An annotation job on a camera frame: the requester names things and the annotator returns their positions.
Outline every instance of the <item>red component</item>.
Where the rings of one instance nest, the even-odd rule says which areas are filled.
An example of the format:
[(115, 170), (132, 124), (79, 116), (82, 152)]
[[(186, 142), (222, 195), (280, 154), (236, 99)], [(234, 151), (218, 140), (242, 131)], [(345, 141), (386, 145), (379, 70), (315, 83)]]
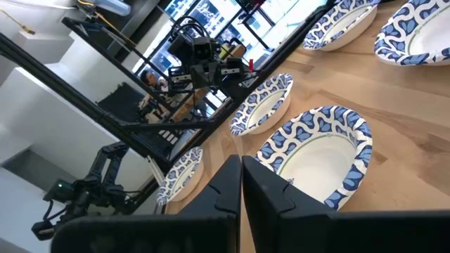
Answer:
[(248, 72), (249, 73), (253, 72), (253, 59), (250, 59), (250, 63), (249, 63), (249, 66), (248, 66)]

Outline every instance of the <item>metal frame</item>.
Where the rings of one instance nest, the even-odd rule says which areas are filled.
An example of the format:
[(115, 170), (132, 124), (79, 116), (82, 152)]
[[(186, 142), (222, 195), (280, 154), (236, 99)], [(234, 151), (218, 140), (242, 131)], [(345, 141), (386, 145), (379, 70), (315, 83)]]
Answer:
[[(250, 88), (244, 89), (236, 87), (236, 89), (238, 89), (236, 93), (239, 93), (240, 96), (234, 98), (233, 100), (228, 99), (226, 104), (224, 104), (221, 112), (217, 113), (212, 119), (204, 122), (196, 122), (195, 124), (193, 124), (192, 122), (188, 122), (160, 125), (161, 128), (164, 127), (166, 129), (167, 127), (186, 128), (186, 126), (189, 129), (195, 129), (197, 127), (202, 128), (195, 135), (195, 138), (192, 138), (189, 142), (187, 142), (187, 144), (181, 149), (181, 151), (171, 160), (163, 157), (152, 146), (144, 143), (135, 133), (131, 131), (156, 129), (158, 128), (158, 126), (156, 126), (155, 124), (144, 124), (141, 126), (136, 126), (133, 124), (121, 124), (110, 113), (102, 110), (95, 103), (83, 96), (80, 92), (70, 86), (58, 75), (50, 71), (47, 67), (42, 65), (39, 61), (34, 59), (30, 54), (14, 44), (3, 34), (0, 34), (0, 53), (13, 62), (19, 64), (19, 66), (23, 67), (38, 80), (47, 85), (50, 89), (54, 90), (58, 95), (62, 96), (69, 103), (80, 109), (84, 114), (92, 118), (107, 131), (115, 135), (131, 149), (135, 150), (140, 156), (151, 156), (157, 162), (162, 172), (166, 174), (172, 167), (173, 163), (177, 161), (187, 150), (201, 145), (206, 140), (206, 138), (208, 138), (239, 107), (239, 105), (245, 100), (245, 98), (253, 90), (255, 90), (298, 47), (312, 25), (314, 25), (315, 22), (317, 22), (317, 20), (319, 20), (319, 18), (331, 8), (331, 6), (333, 6), (331, 4), (331, 2), (333, 2), (332, 0), (329, 0), (328, 2), (330, 3), (327, 4), (327, 6), (319, 7), (313, 14), (311, 14), (305, 21), (305, 24), (299, 27), (299, 29), (291, 36), (291, 38), (289, 38), (286, 43), (277, 50), (277, 54), (274, 55), (273, 58), (264, 65), (264, 71), (260, 73), (259, 78), (256, 79), (255, 82), (253, 82)], [(128, 77), (134, 80), (137, 84), (143, 86), (143, 83), (139, 79), (137, 79), (130, 71), (125, 69), (120, 63), (109, 56), (103, 49), (99, 48), (99, 46), (93, 43), (88, 36), (86, 36), (81, 30), (79, 30), (75, 26), (75, 22), (72, 22), (67, 18), (65, 18), (63, 22), (65, 24), (68, 24), (69, 27), (74, 28), (74, 31), (81, 38), (83, 38), (88, 44), (97, 49), (99, 53), (106, 57), (119, 70), (121, 70)], [(132, 51), (135, 51), (132, 46), (128, 45), (128, 48)], [(153, 93), (153, 91), (148, 88), (144, 90), (146, 90), (150, 94)], [(137, 209), (137, 207), (139, 207), (157, 188), (158, 184), (156, 183), (155, 179), (147, 183), (147, 185), (145, 185), (141, 189), (143, 194), (141, 194), (141, 197), (135, 201), (134, 210)]]

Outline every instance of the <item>bowl rim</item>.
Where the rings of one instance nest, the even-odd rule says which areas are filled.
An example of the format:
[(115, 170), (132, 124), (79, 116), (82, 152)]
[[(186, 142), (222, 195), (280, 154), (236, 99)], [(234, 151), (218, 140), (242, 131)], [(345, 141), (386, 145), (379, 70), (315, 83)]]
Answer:
[[(388, 64), (393, 64), (393, 65), (408, 66), (408, 65), (433, 64), (433, 63), (441, 62), (443, 60), (450, 59), (450, 47), (443, 48), (442, 50), (437, 50), (434, 52), (427, 52), (427, 53), (421, 53), (421, 54), (406, 53), (406, 48), (408, 46), (408, 45), (406, 45), (406, 40), (410, 36), (415, 36), (414, 31), (416, 30), (416, 28), (419, 27), (419, 25), (422, 25), (424, 22), (427, 22), (428, 18), (432, 16), (430, 13), (427, 17), (422, 18), (420, 16), (420, 13), (417, 15), (417, 13), (414, 12), (415, 14), (413, 15), (412, 19), (408, 19), (408, 20), (401, 19), (402, 17), (410, 16), (410, 12), (411, 12), (410, 7), (412, 7), (413, 10), (416, 10), (417, 7), (415, 7), (415, 6), (421, 6), (423, 4), (433, 4), (433, 3), (435, 5), (438, 5), (438, 9), (439, 8), (448, 8), (450, 6), (450, 1), (445, 3), (443, 1), (430, 0), (427, 3), (419, 2), (419, 4), (415, 4), (414, 1), (416, 1), (416, 0), (409, 0), (404, 5), (402, 5), (394, 13), (394, 15), (392, 15), (392, 17), (389, 18), (387, 23), (385, 25), (383, 25), (382, 29), (380, 30), (380, 33), (377, 35), (377, 39), (375, 40), (374, 52), (381, 61), (388, 63)], [(402, 12), (405, 9), (408, 10), (408, 13), (406, 15), (402, 15), (403, 14)], [(412, 30), (408, 35), (405, 35), (405, 36), (398, 30), (397, 32), (400, 33), (400, 38), (394, 37), (396, 39), (396, 42), (398, 42), (397, 45), (399, 45), (400, 43), (404, 44), (405, 52), (403, 52), (401, 49), (398, 48), (398, 46), (394, 46), (389, 42), (389, 38), (392, 38), (393, 36), (388, 35), (386, 29), (390, 26), (392, 26), (392, 28), (395, 29), (393, 24), (398, 24), (400, 21), (405, 21), (405, 22), (411, 21), (413, 19), (414, 19), (414, 22), (416, 22), (418, 24), (416, 27), (414, 27), (414, 30)]]
[[(194, 155), (196, 153), (198, 154), (198, 156), (197, 156), (198, 159), (192, 160), (191, 155)], [(181, 185), (181, 188), (179, 189), (179, 191), (174, 193), (174, 188), (176, 186), (176, 183), (180, 179), (181, 175), (186, 173), (186, 171), (188, 171), (187, 170), (188, 168), (194, 168), (195, 166), (198, 167), (198, 165), (202, 162), (202, 158), (203, 158), (203, 149), (201, 147), (194, 147), (194, 148), (191, 148), (188, 152), (186, 152), (182, 157), (180, 157), (174, 163), (174, 166), (172, 166), (172, 168), (169, 170), (169, 172), (167, 172), (167, 175), (164, 178), (162, 185), (158, 189), (158, 193), (157, 193), (157, 203), (158, 204), (160, 204), (160, 205), (167, 204), (168, 202), (173, 200), (174, 197), (177, 196), (184, 189), (185, 186)], [(192, 161), (193, 163), (186, 166), (186, 163), (188, 161)], [(180, 169), (183, 166), (186, 166), (185, 169), (181, 173), (178, 174), (177, 173), (178, 169)], [(196, 172), (197, 172), (197, 169), (195, 171), (192, 171), (192, 170), (190, 171), (190, 174), (189, 174), (190, 178), (187, 180), (186, 185), (192, 179), (192, 175), (194, 175), (194, 173), (196, 173)], [(169, 175), (171, 173), (175, 174), (173, 179), (169, 179)]]
[[(356, 146), (354, 160), (353, 160), (352, 165), (349, 168), (349, 171), (348, 171), (346, 177), (342, 180), (340, 187), (335, 189), (330, 194), (330, 196), (327, 197), (323, 201), (323, 203), (325, 205), (328, 205), (329, 207), (331, 207), (333, 209), (339, 209), (339, 208), (341, 208), (341, 206), (343, 206), (343, 204), (346, 203), (346, 201), (359, 188), (359, 184), (362, 182), (364, 175), (366, 174), (366, 171), (368, 169), (368, 164), (371, 160), (371, 155), (372, 155), (373, 145), (372, 145), (371, 128), (369, 127), (367, 121), (359, 113), (355, 112), (354, 110), (346, 108), (341, 105), (329, 105), (329, 106), (323, 106), (323, 107), (314, 108), (314, 109), (310, 109), (308, 111), (302, 112), (298, 116), (296, 116), (296, 117), (292, 118), (291, 120), (289, 120), (288, 122), (286, 122), (282, 127), (277, 129), (272, 135), (270, 135), (270, 137), (268, 137), (268, 139), (262, 144), (261, 148), (257, 151), (255, 159), (258, 160), (258, 162), (261, 162), (264, 166), (266, 166), (267, 169), (270, 169), (271, 171), (273, 171), (274, 173), (279, 175), (279, 173), (281, 172), (281, 170), (279, 168), (281, 168), (281, 166), (279, 168), (275, 168), (275, 167), (271, 166), (269, 163), (265, 162), (264, 160), (266, 160), (266, 158), (262, 157), (263, 148), (270, 148), (271, 150), (273, 150), (269, 143), (269, 140), (271, 140), (272, 137), (275, 136), (278, 132), (281, 132), (281, 131), (285, 132), (284, 127), (292, 126), (292, 124), (294, 124), (296, 122), (304, 122), (304, 121), (302, 121), (302, 116), (305, 115), (306, 113), (309, 112), (310, 114), (312, 114), (313, 115), (312, 120), (314, 120), (314, 115), (317, 114), (318, 112), (320, 112), (326, 116), (326, 114), (323, 113), (325, 110), (329, 111), (330, 117), (328, 119), (330, 119), (331, 115), (332, 115), (333, 121), (337, 121), (339, 123), (340, 123), (340, 121), (336, 118), (335, 113), (336, 113), (336, 111), (341, 112), (340, 115), (342, 115), (342, 119), (344, 120), (345, 124), (342, 124), (342, 123), (340, 123), (340, 124), (344, 127), (352, 128), (352, 133), (355, 135), (354, 140), (356, 142), (356, 143), (354, 143)], [(349, 119), (348, 119), (349, 117), (351, 118), (351, 122), (353, 122), (352, 126), (349, 125)], [(345, 183), (346, 180), (351, 181), (352, 177), (354, 176), (354, 174), (350, 174), (350, 172), (359, 172), (361, 174), (361, 178), (359, 179), (359, 182), (356, 182), (356, 188), (355, 187), (350, 188), (348, 186), (346, 188), (346, 183)]]
[[(349, 2), (353, 3), (354, 1), (367, 1), (366, 3), (361, 5), (361, 8), (366, 7), (366, 10), (363, 13), (361, 13), (358, 16), (358, 18), (356, 18), (352, 23), (350, 23), (350, 25), (346, 26), (346, 28), (340, 30), (339, 32), (334, 34), (331, 38), (324, 40), (325, 36), (327, 35), (327, 31), (323, 31), (324, 22), (321, 22), (322, 18), (327, 17), (328, 21), (330, 21), (330, 23), (332, 24), (333, 20), (330, 18), (331, 15), (333, 13), (335, 13), (336, 11), (347, 10), (346, 8), (343, 8), (343, 6), (346, 3), (349, 3)], [(377, 6), (380, 2), (381, 2), (381, 0), (344, 0), (344, 1), (341, 1), (340, 3), (336, 4), (332, 9), (330, 9), (325, 15), (323, 15), (322, 18), (316, 22), (316, 24), (313, 25), (313, 27), (310, 29), (310, 31), (307, 33), (307, 35), (304, 39), (303, 48), (306, 50), (312, 51), (312, 50), (318, 50), (320, 48), (325, 47), (328, 44), (331, 44), (335, 40), (342, 37), (344, 34), (348, 33), (351, 29), (353, 29), (354, 27), (359, 25), (359, 23), (365, 17), (367, 17), (372, 11), (376, 11)], [(341, 18), (339, 18), (337, 21), (334, 21), (333, 25), (335, 23), (339, 22), (343, 17), (348, 15), (353, 10), (354, 9), (350, 10), (349, 12), (345, 13)], [(323, 32), (321, 37), (317, 37), (314, 35), (314, 32), (317, 32), (317, 31)]]
[[(250, 114), (248, 114), (245, 109), (247, 108), (249, 102), (249, 99), (251, 97), (251, 95), (256, 95), (258, 98), (258, 93), (263, 91), (266, 88), (267, 84), (273, 84), (279, 77), (285, 77), (285, 79), (287, 79), (287, 85), (284, 88), (284, 93), (283, 95), (276, 101), (275, 105), (272, 107), (272, 109), (270, 111), (268, 111), (265, 115), (263, 115), (257, 123), (253, 124), (252, 126), (248, 126), (248, 121), (244, 121), (245, 117), (247, 116), (247, 120), (250, 118), (252, 112), (255, 111), (252, 110), (252, 112), (250, 112)], [(239, 105), (238, 110), (236, 111), (234, 118), (231, 120), (231, 125), (230, 125), (230, 131), (233, 135), (235, 136), (243, 136), (245, 134), (248, 134), (249, 132), (257, 129), (259, 126), (261, 126), (263, 123), (265, 123), (265, 121), (268, 120), (268, 118), (270, 118), (276, 111), (277, 109), (280, 107), (281, 104), (284, 103), (284, 101), (286, 100), (286, 98), (289, 96), (290, 94), (290, 90), (293, 86), (294, 83), (294, 79), (293, 76), (289, 73), (281, 73), (281, 74), (276, 74), (272, 77), (270, 77), (269, 79), (267, 79), (266, 81), (264, 81), (262, 84), (260, 84), (245, 100), (244, 102), (242, 102)], [(258, 103), (264, 102), (268, 97), (270, 97), (272, 95), (269, 94), (268, 96), (264, 97), (263, 100), (261, 100)]]

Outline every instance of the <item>person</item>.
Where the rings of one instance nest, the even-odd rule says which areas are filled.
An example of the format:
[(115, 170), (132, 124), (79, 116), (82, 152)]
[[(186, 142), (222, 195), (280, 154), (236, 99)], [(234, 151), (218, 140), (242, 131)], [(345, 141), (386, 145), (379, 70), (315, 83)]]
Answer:
[[(150, 70), (144, 70), (141, 73), (140, 79), (146, 86), (149, 86), (151, 89), (155, 91), (169, 91), (169, 85), (167, 81), (163, 77), (160, 77), (158, 79), (158, 76)], [(172, 103), (172, 101), (168, 97), (164, 95), (161, 96), (169, 104)], [(139, 110), (143, 110), (148, 105), (148, 101), (150, 99), (151, 99), (150, 94), (146, 94), (146, 96), (138, 104)], [(164, 111), (160, 106), (157, 107), (157, 111), (160, 115), (164, 114)]]

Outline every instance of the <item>bowl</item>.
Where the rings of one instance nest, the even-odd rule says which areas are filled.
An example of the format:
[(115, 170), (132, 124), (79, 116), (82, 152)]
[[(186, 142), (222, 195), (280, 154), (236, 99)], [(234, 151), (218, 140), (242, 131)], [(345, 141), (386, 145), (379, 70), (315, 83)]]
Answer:
[(263, 144), (256, 160), (338, 210), (358, 189), (371, 154), (366, 120), (342, 106), (326, 106), (284, 124)]
[(157, 194), (157, 203), (165, 205), (169, 201), (180, 201), (197, 186), (203, 174), (203, 149), (190, 149), (167, 173)]
[(231, 133), (243, 136), (270, 129), (288, 110), (293, 83), (292, 75), (278, 74), (259, 85), (238, 108)]
[(308, 32), (306, 50), (332, 51), (363, 33), (375, 19), (380, 0), (344, 0), (330, 9)]
[(450, 64), (450, 1), (410, 0), (381, 29), (375, 54), (391, 65)]

